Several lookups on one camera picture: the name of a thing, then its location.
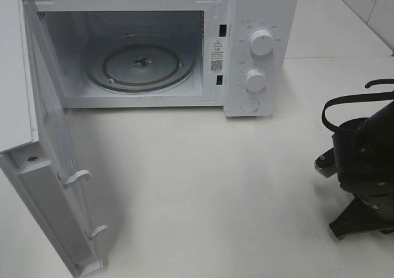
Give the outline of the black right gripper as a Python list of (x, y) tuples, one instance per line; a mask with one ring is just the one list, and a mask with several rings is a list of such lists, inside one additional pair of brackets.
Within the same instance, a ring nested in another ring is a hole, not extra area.
[(355, 195), (329, 227), (339, 240), (364, 232), (393, 233), (393, 194)]

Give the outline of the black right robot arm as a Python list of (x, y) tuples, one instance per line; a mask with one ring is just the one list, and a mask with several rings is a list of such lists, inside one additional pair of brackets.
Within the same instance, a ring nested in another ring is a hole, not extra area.
[(393, 103), (369, 118), (343, 124), (332, 139), (341, 189), (354, 199), (329, 224), (338, 239), (351, 234), (393, 232)]

